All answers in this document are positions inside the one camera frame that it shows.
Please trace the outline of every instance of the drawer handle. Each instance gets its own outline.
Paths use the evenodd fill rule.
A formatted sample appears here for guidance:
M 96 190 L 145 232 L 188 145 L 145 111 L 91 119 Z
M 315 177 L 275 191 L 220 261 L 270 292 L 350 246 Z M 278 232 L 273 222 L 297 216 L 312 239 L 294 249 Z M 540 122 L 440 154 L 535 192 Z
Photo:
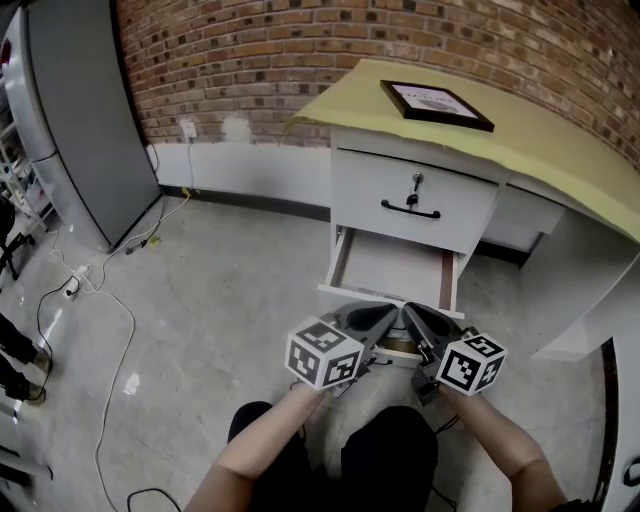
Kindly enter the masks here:
M 418 215 L 420 217 L 428 217 L 429 219 L 439 219 L 441 217 L 440 212 L 438 210 L 435 210 L 433 213 L 415 212 L 413 210 L 408 210 L 407 208 L 400 208 L 399 206 L 393 206 L 386 199 L 383 199 L 382 201 L 380 201 L 380 204 L 382 205 L 383 208 L 387 208 L 389 210 L 395 210 L 397 212 L 403 212 L 403 213 L 410 213 L 411 215 Z

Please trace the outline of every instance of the white cube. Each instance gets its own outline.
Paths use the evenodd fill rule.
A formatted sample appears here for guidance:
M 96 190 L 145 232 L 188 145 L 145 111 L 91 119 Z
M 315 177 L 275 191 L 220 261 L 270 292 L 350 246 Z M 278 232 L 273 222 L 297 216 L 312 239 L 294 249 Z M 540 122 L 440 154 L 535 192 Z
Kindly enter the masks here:
M 317 317 L 309 317 L 287 336 L 284 365 L 320 390 L 353 379 L 364 345 Z
M 449 343 L 436 380 L 465 395 L 474 395 L 491 386 L 507 349 L 487 334 Z

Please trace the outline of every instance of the open drawer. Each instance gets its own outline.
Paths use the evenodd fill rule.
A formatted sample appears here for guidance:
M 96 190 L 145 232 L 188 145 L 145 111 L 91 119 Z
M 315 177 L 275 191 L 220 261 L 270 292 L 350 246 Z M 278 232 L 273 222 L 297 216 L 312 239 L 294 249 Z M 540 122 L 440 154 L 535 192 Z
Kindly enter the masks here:
M 409 240 L 342 228 L 329 272 L 318 286 L 323 312 L 358 300 L 418 302 L 454 319 L 458 254 Z

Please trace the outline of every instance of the yellow desk mat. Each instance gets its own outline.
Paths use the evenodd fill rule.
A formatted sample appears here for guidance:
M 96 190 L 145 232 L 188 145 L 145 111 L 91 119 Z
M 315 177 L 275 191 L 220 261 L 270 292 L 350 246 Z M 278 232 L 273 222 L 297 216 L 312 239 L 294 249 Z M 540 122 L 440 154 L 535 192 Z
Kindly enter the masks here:
M 449 89 L 489 118 L 495 130 L 405 120 L 380 80 Z M 433 142 L 493 160 L 568 194 L 640 242 L 640 174 L 593 135 L 499 89 L 439 71 L 365 59 L 287 126 L 301 119 Z

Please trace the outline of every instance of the brick wall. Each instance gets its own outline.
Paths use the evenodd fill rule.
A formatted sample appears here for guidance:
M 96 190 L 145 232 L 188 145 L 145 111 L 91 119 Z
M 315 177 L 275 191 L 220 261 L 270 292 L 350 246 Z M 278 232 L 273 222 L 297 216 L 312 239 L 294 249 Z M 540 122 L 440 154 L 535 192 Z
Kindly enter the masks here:
M 118 0 L 126 68 L 152 142 L 326 145 L 326 126 L 286 119 L 361 57 L 443 69 L 522 96 L 637 166 L 640 16 L 626 0 Z

